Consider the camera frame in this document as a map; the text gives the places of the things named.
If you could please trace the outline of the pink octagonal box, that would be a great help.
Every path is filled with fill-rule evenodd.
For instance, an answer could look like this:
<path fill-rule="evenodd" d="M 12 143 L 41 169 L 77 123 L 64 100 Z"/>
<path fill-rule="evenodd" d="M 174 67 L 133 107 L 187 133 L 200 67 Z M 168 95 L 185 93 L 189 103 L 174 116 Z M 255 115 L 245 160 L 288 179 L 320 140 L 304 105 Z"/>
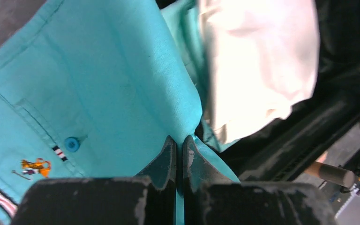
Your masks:
<path fill-rule="evenodd" d="M 328 152 L 325 151 L 319 158 L 317 158 L 315 161 L 318 163 L 323 163 L 327 158 Z"/>

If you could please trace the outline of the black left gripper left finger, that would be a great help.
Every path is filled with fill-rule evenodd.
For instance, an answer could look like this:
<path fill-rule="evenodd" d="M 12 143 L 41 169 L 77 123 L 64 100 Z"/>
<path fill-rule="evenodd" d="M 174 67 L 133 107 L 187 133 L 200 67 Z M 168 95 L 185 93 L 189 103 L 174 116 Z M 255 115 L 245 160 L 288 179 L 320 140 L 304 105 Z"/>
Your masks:
<path fill-rule="evenodd" d="M 25 194 L 14 225 L 173 225 L 176 150 L 168 136 L 137 175 L 45 179 Z"/>

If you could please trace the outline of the white garment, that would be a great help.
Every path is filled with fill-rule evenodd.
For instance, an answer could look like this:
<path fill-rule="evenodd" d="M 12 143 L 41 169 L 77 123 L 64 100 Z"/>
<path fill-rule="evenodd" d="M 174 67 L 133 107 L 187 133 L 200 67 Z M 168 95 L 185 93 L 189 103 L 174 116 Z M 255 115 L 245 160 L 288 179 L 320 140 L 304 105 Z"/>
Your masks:
<path fill-rule="evenodd" d="M 208 122 L 222 144 L 252 135 L 312 97 L 319 59 L 313 0 L 200 0 Z"/>

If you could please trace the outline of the light mint garment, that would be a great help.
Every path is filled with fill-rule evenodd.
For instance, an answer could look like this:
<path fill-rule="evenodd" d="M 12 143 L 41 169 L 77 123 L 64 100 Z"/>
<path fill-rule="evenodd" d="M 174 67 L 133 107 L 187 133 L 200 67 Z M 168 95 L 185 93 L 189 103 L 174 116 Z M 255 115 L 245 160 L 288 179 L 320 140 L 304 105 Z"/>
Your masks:
<path fill-rule="evenodd" d="M 198 7 L 195 0 L 175 0 L 161 9 L 164 20 L 180 52 L 185 68 L 196 87 L 202 103 L 203 142 L 217 152 L 230 148 L 236 141 L 222 144 L 208 125 L 209 72 L 198 25 Z"/>

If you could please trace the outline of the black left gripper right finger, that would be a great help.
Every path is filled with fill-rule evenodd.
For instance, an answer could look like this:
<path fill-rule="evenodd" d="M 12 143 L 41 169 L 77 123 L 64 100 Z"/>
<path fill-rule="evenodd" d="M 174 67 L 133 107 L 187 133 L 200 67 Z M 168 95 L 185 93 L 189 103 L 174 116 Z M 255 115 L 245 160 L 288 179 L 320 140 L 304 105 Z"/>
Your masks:
<path fill-rule="evenodd" d="M 235 182 L 203 155 L 192 136 L 183 143 L 187 225 L 334 225 L 328 200 L 305 183 Z"/>

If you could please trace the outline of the small brown cylinder bottle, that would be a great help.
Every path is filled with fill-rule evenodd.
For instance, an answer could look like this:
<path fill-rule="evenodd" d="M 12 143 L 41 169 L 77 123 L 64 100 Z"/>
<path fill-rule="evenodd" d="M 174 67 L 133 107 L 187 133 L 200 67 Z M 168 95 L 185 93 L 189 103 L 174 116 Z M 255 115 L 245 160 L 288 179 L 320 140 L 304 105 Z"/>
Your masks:
<path fill-rule="evenodd" d="M 345 188 L 351 188 L 356 180 L 354 172 L 320 162 L 311 164 L 304 173 Z"/>

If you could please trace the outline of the turquoise shorts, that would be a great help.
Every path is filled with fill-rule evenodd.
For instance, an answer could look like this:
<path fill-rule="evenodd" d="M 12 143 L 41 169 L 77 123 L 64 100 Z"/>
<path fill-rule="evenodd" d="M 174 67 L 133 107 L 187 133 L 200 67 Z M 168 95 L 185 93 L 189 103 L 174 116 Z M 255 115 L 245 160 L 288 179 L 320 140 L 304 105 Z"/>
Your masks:
<path fill-rule="evenodd" d="M 153 0 L 0 0 L 0 222 L 43 178 L 132 176 L 202 104 Z"/>

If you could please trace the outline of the black suitcase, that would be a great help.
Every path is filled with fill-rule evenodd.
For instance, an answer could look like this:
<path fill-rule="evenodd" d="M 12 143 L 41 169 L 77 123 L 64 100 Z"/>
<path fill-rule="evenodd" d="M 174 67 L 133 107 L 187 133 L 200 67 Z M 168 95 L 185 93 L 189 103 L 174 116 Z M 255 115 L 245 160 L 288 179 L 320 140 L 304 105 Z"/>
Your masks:
<path fill-rule="evenodd" d="M 312 97 L 296 103 L 287 119 L 273 120 L 223 152 L 211 149 L 199 136 L 203 113 L 187 135 L 232 180 L 286 179 L 290 170 L 300 172 L 332 136 L 360 118 L 360 0 L 314 2 L 320 46 Z"/>

